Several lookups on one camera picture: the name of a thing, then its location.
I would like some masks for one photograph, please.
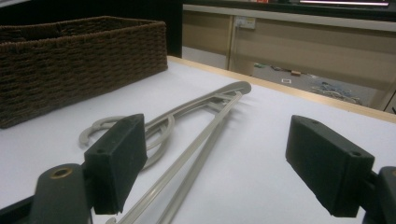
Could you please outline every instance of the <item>white tabletop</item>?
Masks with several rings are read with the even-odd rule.
[[[0,208],[33,195],[38,176],[49,168],[83,163],[87,148],[78,144],[78,135],[94,121],[136,113],[150,121],[234,81],[170,61],[158,75],[1,130]],[[395,123],[253,85],[233,108],[174,223],[361,223],[363,210],[358,218],[331,217],[286,162],[291,115],[316,119],[373,154],[376,172],[396,163]],[[203,110],[177,119],[168,150],[138,176],[123,214],[212,118]],[[156,222],[186,171],[174,177],[139,223]],[[104,224],[110,217],[93,216],[93,223]]]

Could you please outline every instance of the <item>wicker basket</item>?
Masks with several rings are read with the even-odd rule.
[[[165,41],[161,21],[0,26],[0,128],[165,70]]]

